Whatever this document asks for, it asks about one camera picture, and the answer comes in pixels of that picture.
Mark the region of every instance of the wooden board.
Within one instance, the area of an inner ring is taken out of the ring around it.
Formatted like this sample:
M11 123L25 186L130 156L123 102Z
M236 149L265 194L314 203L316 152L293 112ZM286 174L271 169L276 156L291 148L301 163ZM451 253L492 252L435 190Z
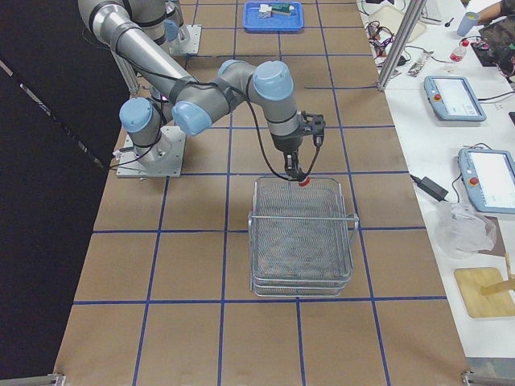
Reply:
M487 296L481 294L482 285L496 284L504 280L499 269L457 269L454 271L454 277L471 318L515 316L515 304L508 291Z

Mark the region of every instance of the touchscreen display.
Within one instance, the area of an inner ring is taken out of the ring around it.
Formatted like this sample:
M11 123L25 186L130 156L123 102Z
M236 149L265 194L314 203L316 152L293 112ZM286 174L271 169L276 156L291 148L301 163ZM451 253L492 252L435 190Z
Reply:
M471 152L486 207L515 208L513 170L505 154Z
M434 78L434 81L450 116L478 117L480 115L461 79Z

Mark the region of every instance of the stacked wire tray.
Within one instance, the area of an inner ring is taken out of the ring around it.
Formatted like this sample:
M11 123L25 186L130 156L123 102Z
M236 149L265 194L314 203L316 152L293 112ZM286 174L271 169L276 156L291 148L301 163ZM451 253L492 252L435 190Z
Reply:
M340 184L312 178L306 187L277 178L256 181L249 214L250 286L259 296L338 296L352 276Z

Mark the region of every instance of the electrical wire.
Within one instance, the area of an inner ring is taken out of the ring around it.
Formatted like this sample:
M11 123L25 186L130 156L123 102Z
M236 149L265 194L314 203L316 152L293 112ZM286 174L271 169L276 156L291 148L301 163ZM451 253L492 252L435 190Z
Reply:
M149 153L150 153L150 151L154 148L155 143L157 143L157 142L154 142L154 143L153 143L153 144L148 148L148 150L147 150L145 153L143 153L142 155L140 155L140 156L136 156L136 158L135 158L135 159L133 159L133 160L131 160L131 161L118 163L117 165L112 165L112 166L110 166L110 167L109 167L109 170L118 170L118 167L120 167L120 166L123 166L123 165L129 165L130 163L133 163L133 162L139 161L140 159L142 159L143 157L145 157L147 154L149 154Z
M406 58L406 62L411 61L411 54L410 54L408 51L406 51L406 50L404 50L404 53L408 56L408 57Z
M504 94L491 96L489 98L478 98L477 100L479 102L490 101L492 99L497 99L497 98L505 97L505 96L507 96L509 94L515 94L515 91L505 92Z
M456 177L456 179L454 181L452 181L452 190L456 193L456 197L458 197L458 203L459 203L459 193L458 193L458 190L456 189L456 187L454 186L454 184L461 178L461 173L459 173L459 176Z
M486 147L486 148L488 148L488 149L490 149L490 150L492 149L490 146L488 146L488 145L487 145L486 143L484 143L484 142L478 142L478 143L476 143L475 145L468 146L468 148L470 148L470 149L475 149L475 148L480 148L480 149L482 149L482 147L481 147L480 145L481 145L481 146L484 146L484 147Z
M432 54L433 52L432 51L428 51L426 48L422 48L422 47L418 47L418 46L411 46L411 45L408 45L408 46L405 46L404 49L406 50L407 48L417 48L418 50L422 50L424 53L426 54L431 54L431 58L435 61L435 62L439 62L439 63L451 63L449 61L446 61L446 60L440 60L440 59L436 59Z
M360 2L361 10L358 8L358 11L360 11L362 14L366 14L367 16L370 16L370 14L365 10L364 2L365 2L365 0L361 0L361 2Z
M395 35L388 27L383 27L377 20L373 20L365 25L367 33L369 33L370 26L373 28L373 33L370 33L369 43L376 52L376 57L374 57L375 60L379 57L385 56L386 48L393 43ZM389 34L389 37L381 41L381 33L383 31Z
M121 52L117 52L117 54L120 57L122 57L123 59L127 60L133 67L135 67L139 71L146 72L146 73L154 75L154 76L159 76L159 77L162 77L164 79L169 79L169 80L174 80L174 81L179 80L179 78L176 78L176 77L173 77L173 76L168 76L168 75L160 74L160 73L157 73L157 72L152 72L151 70L149 70L147 68L144 68L143 66L135 63L131 58L128 58L126 55L123 55ZM223 92L221 90L221 88L220 88L220 85L218 85L216 83L213 83L213 82L204 83L204 82L199 82L199 81L195 80L195 81L188 81L188 84L190 84L191 86L200 86L200 87L205 87L205 88L218 88L221 92ZM240 95L243 98L244 102L249 106L249 109L250 109L250 112L252 114L252 117L253 117L253 120L254 120L254 124L255 124L255 127L256 127L257 139L259 141L259 148L260 148L260 150L262 152L262 157L265 160L266 165L268 166L270 172L273 175L275 175L276 177L280 178L280 179L284 179L286 181L302 182L302 181L298 181L297 179L289 179L287 177L284 177L284 176L280 175L278 172L275 171L275 169L270 164L270 161L269 161L268 157L266 156L265 147L263 146L261 131L259 129L259 124L258 124L258 117L256 116L256 112L255 112L255 110L254 110L254 108L252 106L252 102L250 101L250 98L249 98L249 85L250 85L250 78L247 80L247 85L246 85L246 88L245 88L245 92L242 92L240 89L235 88L235 87L233 87L231 85L229 85L229 88L232 91L236 92L238 95ZM311 173L311 170L312 170L313 166L315 165L315 162L316 162L316 159L318 158L318 155L319 155L319 146L317 146L315 155L313 156L313 159L311 160L310 167L309 167L307 173L305 174L304 178L306 178Z
M475 39L476 41L484 40L484 37L481 35L473 35L473 36L465 36L463 39L461 39L459 42L463 42L464 40L470 40Z
M82 39L83 39L86 43L88 43L88 44L90 44L90 45L92 45L92 46L94 46L94 47L96 47L96 48L100 48L101 50L108 50L108 51L110 51L110 48L109 48L109 47L107 47L107 46L105 46L104 44L102 44L102 43L101 43L101 42L100 42L100 41L95 37L95 35L93 35L93 34L89 31L89 29L88 29L88 28L86 28L86 27L84 27L84 29L82 30Z

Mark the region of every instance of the table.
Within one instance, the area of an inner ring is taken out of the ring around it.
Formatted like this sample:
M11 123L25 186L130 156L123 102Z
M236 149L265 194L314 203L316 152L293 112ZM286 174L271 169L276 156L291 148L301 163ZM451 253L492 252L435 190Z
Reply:
M372 13L378 6L365 4L365 8ZM455 18L451 26L446 28L443 25L428 25L426 32L409 45L433 51L436 59L445 60L461 39L455 31L465 9L459 0L439 0L439 8L443 20ZM365 15L363 20L364 23L369 21ZM469 35L478 35L478 30L475 27ZM414 60L420 52L422 51L409 49ZM450 191L447 199L455 202L451 182L459 175L456 157L462 146L485 142L493 149L515 151L515 127L508 115L509 111L515 110L515 96L482 104L488 118L480 124L442 122L435 117L427 103L422 82L425 76L448 75L443 70L443 64L434 60L428 61L416 78L406 74L409 67L410 62L399 68L402 74L393 78L385 90L408 169L412 175L420 178L427 176L445 187ZM468 50L454 75L467 77L479 98L512 91L496 68L481 67L472 49ZM456 186L462 201L467 201L463 184L458 182ZM458 255L444 250L438 234L439 203L419 189L416 189L416 194L465 355L472 366L485 364L485 361L478 362L476 359L502 359L501 367L494 371L505 372L512 366L511 372L515 372L515 318L470 318L453 275L458 268L488 266L498 268L506 279L504 259L484 254L457 258ZM506 251L515 255L515 217L494 216L499 221ZM504 373L503 376L514 377L515 374Z

